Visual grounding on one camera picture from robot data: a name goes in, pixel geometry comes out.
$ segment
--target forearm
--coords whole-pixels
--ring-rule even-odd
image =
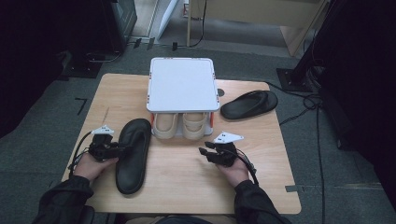
[[[275,209],[271,199],[250,180],[235,188],[235,215],[238,223],[290,223]]]
[[[77,223],[85,202],[92,195],[88,179],[72,176],[41,197],[33,223]]]

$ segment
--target gray carpet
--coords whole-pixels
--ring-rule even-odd
[[[146,76],[153,57],[205,57],[214,62],[218,79],[269,81],[278,85],[276,68],[293,68],[298,60],[203,49],[145,45],[102,66],[97,79],[54,81],[20,126],[0,139],[0,223],[29,223],[40,196],[59,183],[77,141],[92,98],[105,73]],[[279,98],[279,121],[304,110],[301,98],[271,88]],[[75,98],[88,99],[82,105]],[[324,111],[319,111],[320,145],[325,182],[326,223],[394,223],[396,215],[373,167],[360,154],[336,147],[336,137]],[[321,223],[322,195],[317,147],[316,112],[281,126],[302,212],[287,215],[293,223]],[[94,223],[105,223],[100,214]]]

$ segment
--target hand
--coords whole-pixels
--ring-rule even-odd
[[[84,153],[76,166],[74,175],[93,181],[103,170],[118,160],[118,158],[114,158],[106,161],[97,161],[90,153]]]
[[[216,166],[227,177],[228,182],[234,188],[242,181],[248,180],[248,168],[239,158],[236,158],[235,162],[230,167],[226,167],[218,164],[216,164]]]

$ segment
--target black slipper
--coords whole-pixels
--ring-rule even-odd
[[[117,189],[123,194],[140,190],[146,173],[151,138],[151,124],[146,119],[133,119],[122,129],[119,147],[126,147],[116,165]]]
[[[225,119],[249,119],[277,106],[277,97],[271,91],[250,91],[220,108]]]

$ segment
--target person's left hand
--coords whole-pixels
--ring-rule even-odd
[[[106,161],[97,161],[90,153],[84,153],[73,175],[79,175],[93,181],[103,170],[118,160],[118,158],[114,158]]]

